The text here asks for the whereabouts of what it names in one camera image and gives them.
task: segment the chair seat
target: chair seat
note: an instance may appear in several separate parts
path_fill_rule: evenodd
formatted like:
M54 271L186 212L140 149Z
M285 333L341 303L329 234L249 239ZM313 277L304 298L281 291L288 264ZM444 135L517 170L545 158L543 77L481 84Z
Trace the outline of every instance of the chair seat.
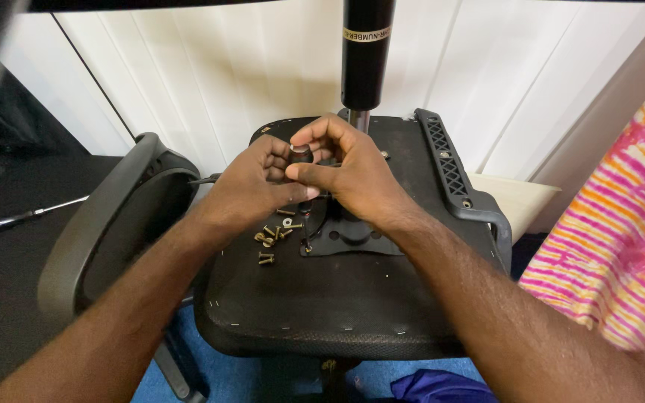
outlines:
M289 141L313 119L273 122L251 142L265 128L264 133ZM370 134L381 151L389 152L390 169L414 200L504 272L498 253L492 253L496 245L488 225L447 212L419 122L373 116ZM260 228L282 226L283 218L273 215ZM299 353L388 360L464 355L405 256L346 252L302 257L300 230L266 249L253 239L260 228L216 254L196 286L196 326L216 350L234 356ZM275 253L275 263L258 265L259 251Z

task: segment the hand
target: hand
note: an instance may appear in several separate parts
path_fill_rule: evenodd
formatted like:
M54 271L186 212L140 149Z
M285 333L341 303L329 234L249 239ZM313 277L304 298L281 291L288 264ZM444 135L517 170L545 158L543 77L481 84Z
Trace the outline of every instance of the hand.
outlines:
M315 159L290 165L285 170L288 178L332 192L346 209L375 227L414 204L370 136L337 115L328 113L306 125L290 143L309 144ZM333 156L343 162L340 168L314 165Z
M320 190L285 178L290 144L262 135L228 166L192 215L226 241L286 204L304 202Z

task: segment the striped fabric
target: striped fabric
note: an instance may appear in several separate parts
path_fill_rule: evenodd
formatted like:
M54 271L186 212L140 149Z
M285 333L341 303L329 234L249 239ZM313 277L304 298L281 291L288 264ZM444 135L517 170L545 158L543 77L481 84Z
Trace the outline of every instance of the striped fabric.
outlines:
M559 219L520 286L645 354L645 103Z

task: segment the screw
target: screw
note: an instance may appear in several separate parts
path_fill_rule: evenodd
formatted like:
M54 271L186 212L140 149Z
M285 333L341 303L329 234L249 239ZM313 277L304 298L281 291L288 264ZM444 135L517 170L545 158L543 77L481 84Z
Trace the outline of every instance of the screw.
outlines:
M268 234L270 234L271 236L275 236L275 232L273 232L273 230L272 230L272 229L268 228L268 226L267 226L267 225L266 225L265 227L263 227L263 231L267 232L267 233L268 233Z

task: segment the floor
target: floor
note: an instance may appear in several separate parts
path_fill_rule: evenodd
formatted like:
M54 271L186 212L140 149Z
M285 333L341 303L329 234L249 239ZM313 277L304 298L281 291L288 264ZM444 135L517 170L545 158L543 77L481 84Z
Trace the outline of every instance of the floor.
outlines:
M178 313L180 332L195 356L196 365L209 387L209 403L285 402L307 394L319 394L320 361L302 356L238 358L213 350L193 323L193 307ZM390 382L417 369L445 369L483 381L469 359L441 359L417 362L363 362L346 376L358 399L392 397ZM132 402L178 402L155 362L146 371Z

